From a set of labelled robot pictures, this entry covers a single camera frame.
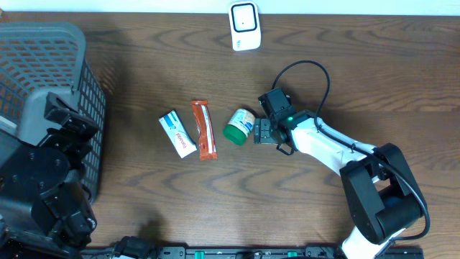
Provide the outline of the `green lid white jar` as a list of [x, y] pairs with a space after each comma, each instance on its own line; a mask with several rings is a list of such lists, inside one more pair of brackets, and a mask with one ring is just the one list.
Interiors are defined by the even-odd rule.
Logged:
[[246, 109], [237, 109], [224, 127], [224, 137], [235, 145], [243, 145], [254, 129], [255, 116]]

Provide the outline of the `white Panadol medicine box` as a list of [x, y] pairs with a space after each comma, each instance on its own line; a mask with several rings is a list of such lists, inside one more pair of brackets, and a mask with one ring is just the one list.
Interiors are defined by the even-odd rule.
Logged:
[[181, 158], [184, 158], [197, 150], [195, 142], [190, 138], [190, 135], [184, 128], [184, 125], [175, 110], [172, 110], [160, 117], [159, 123], [162, 125], [162, 128], [170, 138], [172, 145]]

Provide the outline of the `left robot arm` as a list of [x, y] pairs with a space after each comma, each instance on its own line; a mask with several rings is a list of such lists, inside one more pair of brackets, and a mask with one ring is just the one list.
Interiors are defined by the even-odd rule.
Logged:
[[61, 128], [1, 156], [2, 258], [80, 258], [97, 226], [81, 181], [98, 126], [54, 93], [43, 117]]

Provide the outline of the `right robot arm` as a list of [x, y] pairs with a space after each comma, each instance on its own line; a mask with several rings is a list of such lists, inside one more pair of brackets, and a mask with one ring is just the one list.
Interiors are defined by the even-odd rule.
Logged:
[[339, 246], [340, 258], [378, 258], [428, 208], [401, 150], [365, 144], [330, 128], [317, 114], [298, 112], [282, 89], [261, 95], [263, 124], [278, 147], [314, 157], [342, 182], [354, 228]]

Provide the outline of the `orange snack bar wrapper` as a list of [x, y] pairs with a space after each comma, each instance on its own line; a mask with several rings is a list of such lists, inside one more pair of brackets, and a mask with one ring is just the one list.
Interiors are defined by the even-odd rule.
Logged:
[[199, 132], [198, 149], [201, 161], [218, 158], [211, 116], [207, 105], [207, 100], [192, 100], [191, 102], [193, 115]]

